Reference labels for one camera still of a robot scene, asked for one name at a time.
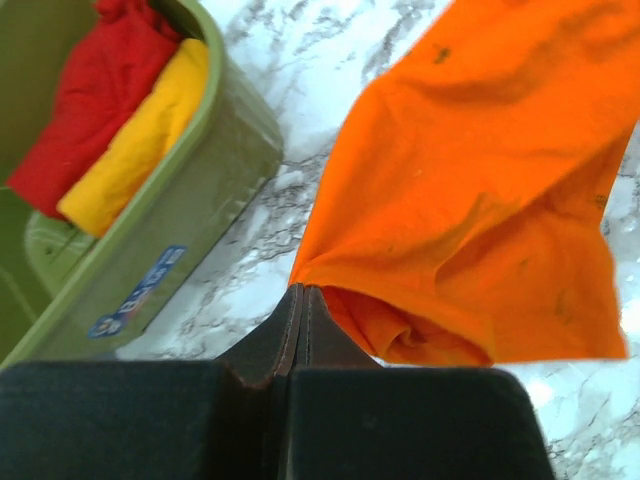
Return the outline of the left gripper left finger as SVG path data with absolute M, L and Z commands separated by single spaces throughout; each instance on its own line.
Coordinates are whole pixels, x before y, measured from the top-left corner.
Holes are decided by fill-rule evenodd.
M 5 479 L 273 479 L 304 299 L 215 360 L 38 361 L 1 374 Z

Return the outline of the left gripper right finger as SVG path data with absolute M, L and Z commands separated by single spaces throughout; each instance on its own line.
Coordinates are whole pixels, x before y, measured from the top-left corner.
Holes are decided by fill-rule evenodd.
M 550 479 L 531 400 L 496 368 L 384 367 L 297 285 L 282 479 Z

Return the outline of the orange t shirt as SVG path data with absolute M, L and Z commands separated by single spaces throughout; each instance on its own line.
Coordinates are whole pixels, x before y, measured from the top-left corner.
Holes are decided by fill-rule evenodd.
M 290 280 L 388 362 L 628 355 L 600 224 L 639 118 L 635 1 L 455 1 L 362 92 Z

